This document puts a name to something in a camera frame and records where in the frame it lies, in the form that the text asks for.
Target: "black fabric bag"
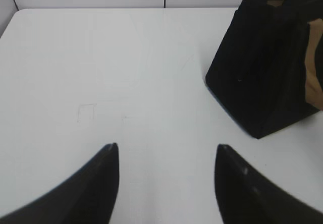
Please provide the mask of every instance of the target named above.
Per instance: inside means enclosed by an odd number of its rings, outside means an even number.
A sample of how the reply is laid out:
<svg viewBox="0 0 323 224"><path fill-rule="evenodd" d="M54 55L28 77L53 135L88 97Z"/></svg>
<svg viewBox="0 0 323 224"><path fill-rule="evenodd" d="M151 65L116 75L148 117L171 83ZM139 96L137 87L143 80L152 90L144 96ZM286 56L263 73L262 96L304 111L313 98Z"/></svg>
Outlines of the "black fabric bag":
<svg viewBox="0 0 323 224"><path fill-rule="evenodd" d="M224 224L319 224L323 214L262 176L229 145L217 150L214 184Z"/></svg>
<svg viewBox="0 0 323 224"><path fill-rule="evenodd" d="M119 187L116 143L106 145L58 187L3 217L6 224L107 224Z"/></svg>
<svg viewBox="0 0 323 224"><path fill-rule="evenodd" d="M305 101L307 22L323 17L323 0L243 0L206 84L253 137L289 126L318 109Z"/></svg>

